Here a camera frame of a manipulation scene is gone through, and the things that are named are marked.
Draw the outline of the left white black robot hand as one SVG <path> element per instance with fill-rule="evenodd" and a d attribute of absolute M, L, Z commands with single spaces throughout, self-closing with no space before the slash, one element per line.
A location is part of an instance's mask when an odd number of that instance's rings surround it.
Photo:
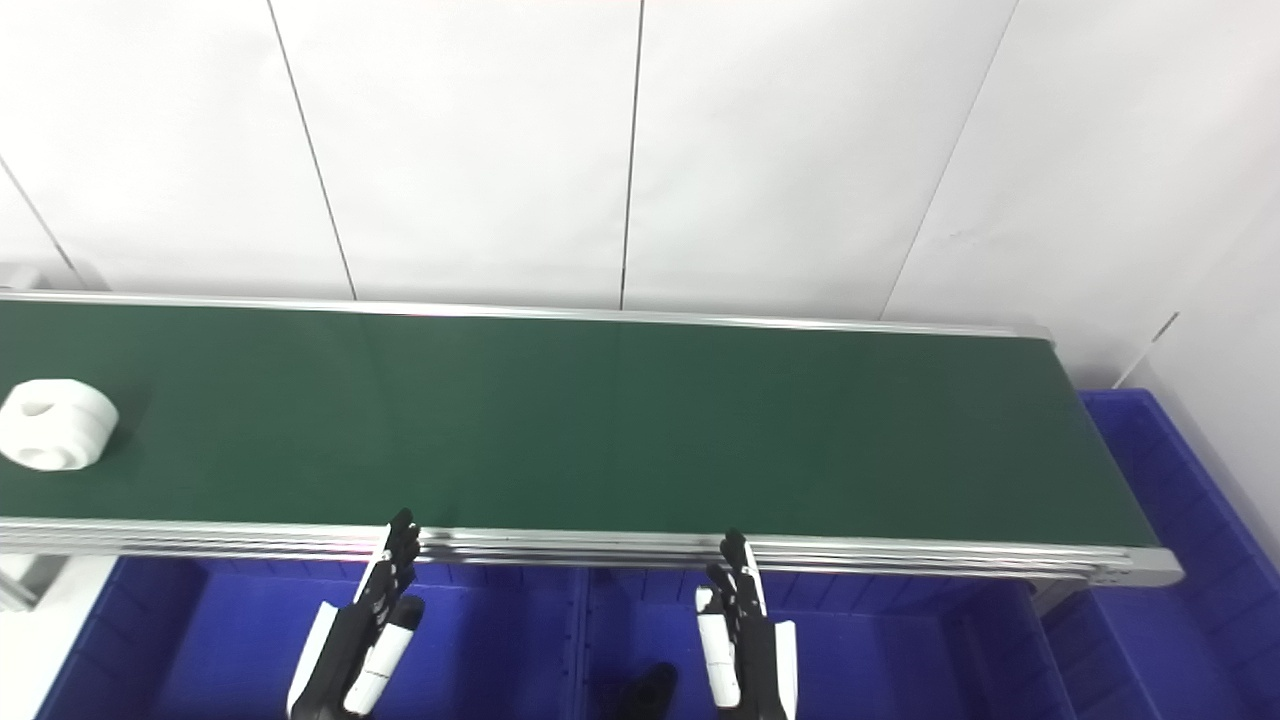
<path fill-rule="evenodd" d="M 410 593 L 421 551 L 410 509 L 384 527 L 352 600 L 320 603 L 285 697 L 288 719 L 371 719 L 419 630 L 425 601 Z"/>

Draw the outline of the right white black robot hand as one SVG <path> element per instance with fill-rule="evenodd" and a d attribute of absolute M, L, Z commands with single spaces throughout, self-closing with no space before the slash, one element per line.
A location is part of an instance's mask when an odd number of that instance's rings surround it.
<path fill-rule="evenodd" d="M 721 719 L 795 719 L 797 632 L 771 618 L 746 536 L 731 529 L 707 565 L 694 607 L 708 685 Z"/>

